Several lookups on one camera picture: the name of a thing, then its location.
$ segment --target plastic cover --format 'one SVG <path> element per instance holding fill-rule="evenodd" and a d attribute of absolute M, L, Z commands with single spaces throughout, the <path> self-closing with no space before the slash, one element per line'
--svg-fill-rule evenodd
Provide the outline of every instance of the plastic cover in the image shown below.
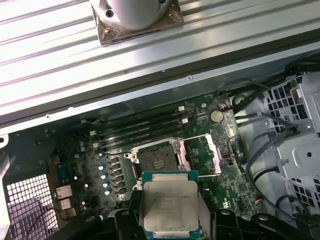
<path fill-rule="evenodd" d="M 173 28 L 182 25 L 184 22 L 184 18 L 178 0 L 172 0 L 169 9 L 157 23 L 155 23 L 147 29 L 139 31 L 121 31 L 116 28 L 113 28 L 100 20 L 99 15 L 96 13 L 93 7 L 92 12 L 97 29 L 97 35 L 102 45 L 111 44 L 113 42 L 118 42 L 133 37 L 138 37 L 159 30 Z"/>

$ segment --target black cable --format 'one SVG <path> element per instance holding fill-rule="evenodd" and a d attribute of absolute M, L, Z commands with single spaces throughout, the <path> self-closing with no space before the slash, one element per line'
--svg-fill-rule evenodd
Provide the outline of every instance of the black cable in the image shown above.
<path fill-rule="evenodd" d="M 51 210 L 55 210 L 55 211 L 58 213 L 58 215 L 59 215 L 59 217 L 60 217 L 61 220 L 68 221 L 68 219 L 62 218 L 62 217 L 60 216 L 60 211 L 59 211 L 58 209 L 56 209 L 56 208 L 54 208 L 54 207 L 51 207 L 51 208 L 45 210 L 44 212 L 42 212 L 42 213 L 34 220 L 34 222 L 32 223 L 31 227 L 29 228 L 28 232 L 26 233 L 25 240 L 29 240 L 29 237 L 30 237 L 30 235 L 31 235 L 31 233 L 32 233 L 32 229 L 34 228 L 34 226 L 36 225 L 36 223 L 39 221 L 39 219 L 40 219 L 43 215 L 45 215 L 47 212 L 49 212 L 49 211 L 51 211 Z"/>
<path fill-rule="evenodd" d="M 262 197 L 264 202 L 267 202 L 269 205 L 271 205 L 276 211 L 279 211 L 289 217 L 290 219 L 294 219 L 292 216 L 290 216 L 288 213 L 285 211 L 281 210 L 279 207 L 276 207 L 269 199 L 266 198 L 266 196 L 260 191 L 260 189 L 256 186 L 254 177 L 251 173 L 251 167 L 252 165 L 257 161 L 257 159 L 272 145 L 277 144 L 278 142 L 282 141 L 286 137 L 290 136 L 292 134 L 293 130 L 291 128 L 285 129 L 282 133 L 277 135 L 275 138 L 269 140 L 267 143 L 265 143 L 261 148 L 259 148 L 258 151 L 252 156 L 250 161 L 247 163 L 247 166 L 245 168 L 245 174 L 247 177 L 248 182 L 250 185 L 255 189 L 258 195 Z"/>
<path fill-rule="evenodd" d="M 233 106 L 233 112 L 236 114 L 241 110 L 245 109 L 250 103 L 252 103 L 259 95 L 261 95 L 265 91 L 265 87 L 271 88 L 271 87 L 277 86 L 285 82 L 288 76 L 300 75 L 301 73 L 304 73 L 304 72 L 316 72 L 319 70 L 320 70 L 320 54 L 318 53 L 311 55 L 309 57 L 306 57 L 304 59 L 291 62 L 285 67 L 284 72 L 266 79 L 265 81 L 262 82 L 264 87 L 261 87 L 261 86 L 257 87 L 252 92 L 251 95 L 246 97 L 239 104 Z M 250 91 L 253 88 L 254 88 L 254 85 L 249 84 L 247 86 L 239 87 L 239 88 L 228 91 L 228 95 L 232 97 L 237 94 Z"/>
<path fill-rule="evenodd" d="M 261 172 L 259 172 L 257 175 L 255 175 L 254 177 L 254 182 L 256 182 L 262 175 L 267 174 L 267 173 L 271 173 L 271 172 L 276 172 L 276 173 L 280 173 L 279 168 L 277 166 L 273 166 L 270 168 L 267 168 L 265 170 L 262 170 Z"/>
<path fill-rule="evenodd" d="M 288 200 L 289 200 L 290 202 L 291 202 L 291 201 L 292 201 L 292 202 L 293 202 L 293 201 L 297 201 L 297 202 L 301 205 L 301 207 L 303 208 L 304 212 L 310 215 L 310 211 L 309 211 L 309 209 L 307 208 L 307 206 L 304 204 L 304 202 L 301 201 L 299 198 L 297 198 L 297 197 L 295 197 L 295 196 L 283 195 L 283 196 L 281 196 L 281 197 L 278 198 L 278 200 L 277 200 L 276 203 L 275 203 L 275 206 L 276 206 L 277 208 L 280 208 L 280 204 L 282 203 L 282 201 L 285 200 L 285 199 L 287 199 L 287 198 L 288 198 Z"/>
<path fill-rule="evenodd" d="M 250 78 L 241 78 L 241 79 L 236 79 L 234 81 L 231 81 L 229 82 L 228 84 L 226 84 L 225 86 L 223 86 L 220 90 L 218 90 L 218 92 L 216 93 L 216 97 L 218 97 L 223 91 L 225 91 L 228 87 L 236 84 L 236 83 L 239 83 L 239 82 L 243 82 L 243 81 L 248 81 L 248 82 L 251 82 L 253 83 L 254 85 L 258 85 L 266 90 L 271 90 L 271 88 L 267 85 L 265 85 L 264 83 L 261 83 L 261 82 L 258 82 L 258 81 L 254 81 Z"/>

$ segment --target capacitor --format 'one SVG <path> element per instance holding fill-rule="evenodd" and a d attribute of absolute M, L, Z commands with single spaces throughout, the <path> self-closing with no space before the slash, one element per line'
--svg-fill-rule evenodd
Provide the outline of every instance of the capacitor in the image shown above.
<path fill-rule="evenodd" d="M 104 194 L 108 196 L 108 195 L 110 195 L 111 191 L 112 191 L 112 190 L 111 190 L 110 188 L 108 188 L 108 189 L 106 189 L 106 190 L 104 191 Z"/>
<path fill-rule="evenodd" d="M 98 166 L 98 169 L 99 169 L 100 171 L 102 171 L 105 167 L 106 167 L 106 165 L 101 164 L 101 165 Z"/>
<path fill-rule="evenodd" d="M 100 175 L 100 178 L 101 178 L 101 179 L 106 179 L 107 176 L 108 176 L 108 174 L 102 173 L 102 174 Z"/>
<path fill-rule="evenodd" d="M 109 185 L 110 185 L 110 182 L 109 182 L 109 181 L 105 181 L 105 182 L 102 184 L 102 186 L 103 186 L 104 188 L 107 188 Z"/>

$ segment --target screw hole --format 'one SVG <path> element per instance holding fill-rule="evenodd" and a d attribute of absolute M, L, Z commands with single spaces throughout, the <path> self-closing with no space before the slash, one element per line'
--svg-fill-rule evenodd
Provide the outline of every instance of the screw hole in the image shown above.
<path fill-rule="evenodd" d="M 114 12 L 112 10 L 108 10 L 106 11 L 105 15 L 107 16 L 107 18 L 112 18 L 114 16 Z"/>

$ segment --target chip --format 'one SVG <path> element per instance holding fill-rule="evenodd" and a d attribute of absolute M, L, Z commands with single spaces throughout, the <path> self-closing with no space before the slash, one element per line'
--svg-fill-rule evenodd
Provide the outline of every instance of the chip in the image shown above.
<path fill-rule="evenodd" d="M 238 184 L 238 189 L 239 189 L 239 192 L 244 192 L 247 190 L 247 186 L 245 183 L 240 183 Z"/>

